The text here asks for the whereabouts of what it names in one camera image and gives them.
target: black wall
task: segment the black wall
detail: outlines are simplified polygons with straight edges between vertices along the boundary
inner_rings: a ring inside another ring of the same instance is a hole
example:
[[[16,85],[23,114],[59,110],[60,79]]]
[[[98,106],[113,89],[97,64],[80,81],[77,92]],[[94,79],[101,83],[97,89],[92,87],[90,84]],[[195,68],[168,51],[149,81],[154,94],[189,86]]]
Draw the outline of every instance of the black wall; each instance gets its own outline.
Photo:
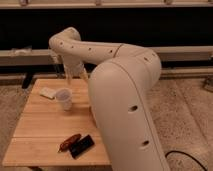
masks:
[[[76,27],[82,40],[143,46],[213,45],[213,8],[0,10],[0,50],[48,48]]]

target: circular hole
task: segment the circular hole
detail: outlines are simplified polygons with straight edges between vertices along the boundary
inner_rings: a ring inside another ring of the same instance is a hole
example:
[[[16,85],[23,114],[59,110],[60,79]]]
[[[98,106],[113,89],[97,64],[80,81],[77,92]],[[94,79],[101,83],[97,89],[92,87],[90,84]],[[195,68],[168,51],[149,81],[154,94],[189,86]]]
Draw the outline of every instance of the circular hole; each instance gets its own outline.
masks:
[[[144,60],[147,61],[147,62],[149,62],[149,60],[146,57],[144,58]]]
[[[132,106],[131,108],[129,108],[129,112],[134,112],[138,109],[138,106]]]
[[[149,141],[148,140],[142,142],[141,147],[145,147],[147,145],[149,145]]]

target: small black box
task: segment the small black box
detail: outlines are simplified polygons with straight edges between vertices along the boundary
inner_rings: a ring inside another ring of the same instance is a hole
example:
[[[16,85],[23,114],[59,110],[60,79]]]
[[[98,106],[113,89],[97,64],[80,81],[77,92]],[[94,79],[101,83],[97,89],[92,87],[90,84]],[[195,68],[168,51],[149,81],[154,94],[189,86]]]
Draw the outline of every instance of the small black box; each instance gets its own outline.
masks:
[[[78,155],[82,154],[85,152],[87,149],[92,147],[94,145],[94,141],[92,140],[90,135],[87,135],[86,137],[82,138],[75,144],[73,144],[70,148],[69,151],[74,159],[77,158]]]

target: black object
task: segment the black object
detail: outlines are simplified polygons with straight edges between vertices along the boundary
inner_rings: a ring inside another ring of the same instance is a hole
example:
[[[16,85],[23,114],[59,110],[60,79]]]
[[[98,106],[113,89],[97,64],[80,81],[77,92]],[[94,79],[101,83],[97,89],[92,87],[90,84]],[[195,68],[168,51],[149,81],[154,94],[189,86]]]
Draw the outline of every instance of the black object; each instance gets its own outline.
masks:
[[[75,144],[73,144],[69,150],[74,159],[77,158],[78,155],[82,154],[85,152],[87,149],[92,147],[94,145],[94,141],[92,140],[90,135],[87,135],[83,139],[79,140]]]
[[[22,84],[22,88],[23,89],[28,88],[28,86],[30,85],[30,83],[31,83],[31,81],[33,79],[33,75],[34,75],[34,73],[32,73],[32,72],[28,72],[26,74],[26,77],[25,77],[24,82]]]
[[[188,156],[189,158],[191,158],[192,160],[194,160],[204,171],[208,171],[207,168],[205,168],[205,166],[200,162],[198,161],[195,157],[191,156],[190,154],[188,153],[185,153],[183,151],[177,151],[177,150],[172,150],[172,151],[169,151],[166,153],[165,157],[167,158],[169,154],[171,153],[179,153],[179,154],[183,154],[183,155],[186,155]]]

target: table leg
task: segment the table leg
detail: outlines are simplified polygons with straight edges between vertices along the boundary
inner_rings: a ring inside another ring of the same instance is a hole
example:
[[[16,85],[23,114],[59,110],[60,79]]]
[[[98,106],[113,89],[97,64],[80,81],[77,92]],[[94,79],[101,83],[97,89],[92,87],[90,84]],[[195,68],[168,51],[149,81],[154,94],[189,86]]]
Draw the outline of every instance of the table leg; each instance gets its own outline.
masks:
[[[43,171],[40,167],[28,167],[32,171]]]

